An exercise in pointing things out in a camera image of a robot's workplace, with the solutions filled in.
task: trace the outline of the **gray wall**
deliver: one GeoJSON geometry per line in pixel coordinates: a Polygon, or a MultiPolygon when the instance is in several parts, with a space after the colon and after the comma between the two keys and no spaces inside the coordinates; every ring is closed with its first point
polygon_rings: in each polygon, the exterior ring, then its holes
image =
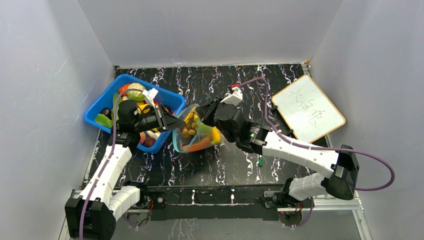
{"type": "Polygon", "coordinates": [[[1,239],[57,239],[113,66],[76,0],[1,1],[0,56],[1,239]]]}
{"type": "MultiPolygon", "coordinates": [[[[345,0],[312,59],[312,77],[345,115],[331,137],[386,159],[394,184],[361,192],[375,240],[423,239],[424,2],[345,0]]],[[[389,172],[359,159],[358,186],[389,172]]]]}
{"type": "Polygon", "coordinates": [[[79,0],[114,65],[310,60],[342,0],[79,0]]]}

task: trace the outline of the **green toy vegetable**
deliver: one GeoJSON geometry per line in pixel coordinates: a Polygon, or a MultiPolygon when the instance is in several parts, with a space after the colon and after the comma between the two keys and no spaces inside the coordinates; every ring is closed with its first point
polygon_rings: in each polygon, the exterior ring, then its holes
{"type": "MultiPolygon", "coordinates": [[[[142,91],[146,90],[146,88],[138,82],[131,83],[128,86],[128,89],[139,89],[142,91]]],[[[145,96],[143,95],[141,91],[127,91],[126,95],[128,96],[129,99],[134,100],[138,103],[141,103],[145,100],[145,96]]]]}
{"type": "MultiPolygon", "coordinates": [[[[115,109],[115,102],[117,101],[117,98],[118,98],[118,96],[119,96],[119,93],[115,93],[114,95],[113,95],[113,107],[112,107],[112,120],[114,119],[114,109],[115,109]]],[[[119,109],[119,104],[122,102],[123,100],[122,100],[122,98],[119,98],[119,100],[118,100],[118,106],[116,106],[118,109],[119,109]]]]}
{"type": "Polygon", "coordinates": [[[97,114],[97,116],[94,118],[94,122],[101,124],[105,127],[108,127],[110,129],[114,125],[114,122],[112,122],[112,120],[110,120],[107,116],[100,113],[97,114]]]}

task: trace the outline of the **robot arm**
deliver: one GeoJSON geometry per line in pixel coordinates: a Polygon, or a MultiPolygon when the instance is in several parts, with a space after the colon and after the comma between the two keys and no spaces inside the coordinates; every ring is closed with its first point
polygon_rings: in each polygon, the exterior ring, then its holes
{"type": "Polygon", "coordinates": [[[114,136],[111,136],[106,153],[94,177],[77,198],[71,197],[65,204],[66,221],[71,238],[79,237],[80,218],[85,201],[88,201],[88,205],[83,214],[85,216],[83,237],[100,240],[112,238],[116,221],[131,206],[139,206],[148,201],[147,195],[144,194],[146,186],[142,182],[127,181],[115,195],[113,195],[113,189],[140,141],[141,132],[153,128],[167,131],[185,125],[183,121],[168,113],[162,104],[154,104],[153,98],[157,92],[154,88],[143,92],[146,102],[150,105],[148,113],[140,114],[138,105],[133,100],[125,100],[119,104],[117,112],[119,120],[117,120],[113,155],[108,158],[113,148],[114,136]]]}
{"type": "MultiPolygon", "coordinates": [[[[241,90],[233,85],[232,93],[224,99],[196,109],[201,121],[216,126],[229,142],[248,153],[282,158],[317,172],[302,178],[290,178],[282,192],[275,192],[265,206],[293,206],[309,197],[331,194],[336,198],[351,200],[354,197],[359,165],[355,154],[329,150],[310,150],[293,146],[282,140],[270,127],[246,120],[236,105],[243,100],[241,90]]],[[[292,143],[317,147],[297,139],[292,143]]],[[[342,148],[352,149],[347,145],[342,148]]]]}

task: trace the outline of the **black table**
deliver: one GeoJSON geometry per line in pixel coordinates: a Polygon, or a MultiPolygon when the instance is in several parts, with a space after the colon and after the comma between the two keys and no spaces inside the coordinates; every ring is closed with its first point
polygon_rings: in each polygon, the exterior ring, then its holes
{"type": "MultiPolygon", "coordinates": [[[[179,93],[185,97],[187,107],[223,97],[228,85],[255,77],[268,79],[269,97],[272,97],[304,72],[300,64],[272,64],[117,69],[115,76],[120,74],[130,74],[179,93]]],[[[260,124],[265,124],[264,90],[265,84],[262,82],[245,86],[240,104],[244,116],[260,124]]],[[[287,132],[288,128],[278,112],[269,113],[269,118],[283,133],[287,132]]],[[[108,139],[109,134],[101,132],[90,178],[105,154],[108,139]]],[[[315,144],[327,145],[324,138],[315,144]]],[[[263,166],[259,167],[257,154],[245,153],[227,141],[197,152],[178,153],[170,137],[157,154],[137,150],[123,169],[116,186],[121,187],[128,180],[145,182],[148,186],[283,184],[287,178],[301,178],[310,173],[305,167],[271,156],[263,156],[263,166]]]]}

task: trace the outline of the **toy vegetable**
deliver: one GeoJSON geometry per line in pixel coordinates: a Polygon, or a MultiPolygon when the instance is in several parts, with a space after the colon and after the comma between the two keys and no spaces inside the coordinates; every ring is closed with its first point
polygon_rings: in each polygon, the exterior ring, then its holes
{"type": "Polygon", "coordinates": [[[119,89],[119,93],[122,93],[123,91],[127,90],[128,86],[129,86],[130,84],[131,84],[131,83],[128,83],[128,84],[125,84],[123,87],[121,87],[121,88],[119,89]]]}
{"type": "Polygon", "coordinates": [[[97,116],[94,118],[94,122],[101,124],[105,127],[108,127],[110,129],[114,125],[114,122],[112,122],[112,120],[110,120],[107,116],[100,113],[97,114],[97,116]]]}
{"type": "MultiPolygon", "coordinates": [[[[146,90],[146,88],[141,85],[138,82],[134,82],[131,83],[128,86],[128,89],[139,89],[139,90],[146,90]]],[[[143,95],[143,93],[141,91],[127,91],[126,95],[128,96],[129,99],[134,100],[136,102],[143,102],[145,100],[145,96],[143,95]]]]}

